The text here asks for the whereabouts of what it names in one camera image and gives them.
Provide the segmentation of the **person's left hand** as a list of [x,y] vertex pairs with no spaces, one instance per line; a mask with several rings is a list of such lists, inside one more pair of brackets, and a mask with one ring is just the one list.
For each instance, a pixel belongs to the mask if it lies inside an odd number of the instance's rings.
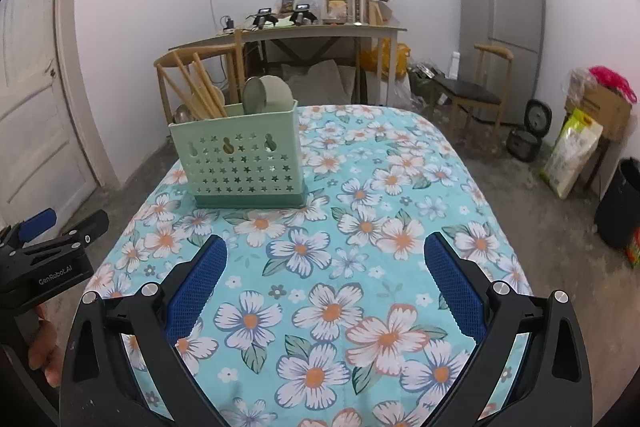
[[58,332],[47,318],[47,310],[43,305],[35,307],[38,317],[38,332],[28,349],[29,368],[40,371],[52,388],[61,384],[63,352],[58,347]]

